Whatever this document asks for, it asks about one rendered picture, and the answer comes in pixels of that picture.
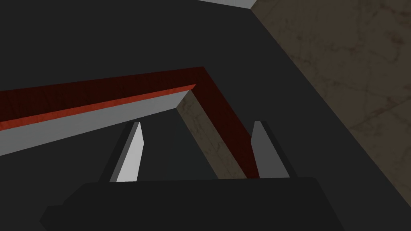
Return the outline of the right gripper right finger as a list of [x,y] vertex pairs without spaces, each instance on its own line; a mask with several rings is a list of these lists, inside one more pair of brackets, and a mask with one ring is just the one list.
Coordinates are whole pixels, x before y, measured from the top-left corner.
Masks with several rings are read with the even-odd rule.
[[251,146],[260,178],[297,177],[267,121],[254,122]]

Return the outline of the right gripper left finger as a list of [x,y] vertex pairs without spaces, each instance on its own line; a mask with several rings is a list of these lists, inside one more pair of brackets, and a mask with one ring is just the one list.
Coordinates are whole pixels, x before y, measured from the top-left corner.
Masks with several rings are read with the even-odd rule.
[[140,122],[127,122],[98,182],[135,182],[144,147]]

